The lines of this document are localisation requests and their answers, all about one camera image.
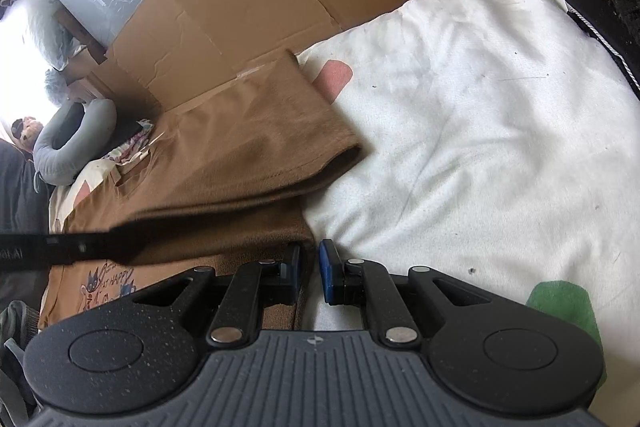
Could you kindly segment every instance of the patterned cloth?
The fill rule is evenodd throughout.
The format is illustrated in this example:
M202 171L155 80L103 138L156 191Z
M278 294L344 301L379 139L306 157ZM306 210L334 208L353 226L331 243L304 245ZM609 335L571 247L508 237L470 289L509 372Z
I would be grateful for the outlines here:
M142 131L129 138L124 144L113 149L110 153L102 157L103 160L111 160L117 165L125 165L133 159L133 156L146 146L149 133L154 125L148 119L139 120Z

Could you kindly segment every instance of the pink patch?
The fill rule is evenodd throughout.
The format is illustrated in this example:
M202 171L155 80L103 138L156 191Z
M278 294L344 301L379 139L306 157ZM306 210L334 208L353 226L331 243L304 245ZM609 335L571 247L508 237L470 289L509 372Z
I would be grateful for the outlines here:
M313 82L316 90L331 104L353 77L353 70L342 61L329 59Z
M91 194L91 189L89 184L85 181L80 187L78 194L76 195L76 199L74 200L74 208L78 207L78 204L84 200L89 194Z

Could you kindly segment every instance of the gray neck pillow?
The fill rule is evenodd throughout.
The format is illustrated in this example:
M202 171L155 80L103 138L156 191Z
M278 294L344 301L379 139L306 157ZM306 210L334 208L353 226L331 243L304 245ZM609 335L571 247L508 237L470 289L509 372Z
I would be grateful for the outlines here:
M71 185L87 163L100 153L116 126L116 106L113 100L95 99L86 108L78 130L60 149L53 142L65 123L74 103L66 101L44 126L33 147L36 174L33 180L38 191L39 179L50 185Z

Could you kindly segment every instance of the green patch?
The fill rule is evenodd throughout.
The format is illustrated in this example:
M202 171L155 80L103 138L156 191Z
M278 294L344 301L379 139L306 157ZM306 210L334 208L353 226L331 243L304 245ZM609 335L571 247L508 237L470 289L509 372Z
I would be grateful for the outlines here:
M582 328L602 349L600 330L598 330L589 293L581 286L566 281L538 283L527 299L527 306ZM607 380L606 368L598 386L605 380Z

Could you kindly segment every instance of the metal rivet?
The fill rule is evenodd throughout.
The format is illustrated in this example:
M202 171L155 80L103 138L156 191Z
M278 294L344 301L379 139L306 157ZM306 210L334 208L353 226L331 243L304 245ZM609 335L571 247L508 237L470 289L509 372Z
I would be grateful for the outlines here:
M415 341L418 338L418 333L411 328L397 326L395 328L389 328L385 333L385 337L388 341L406 344Z
M223 326L211 332L211 340L221 344L237 342L242 338L242 330L233 326Z

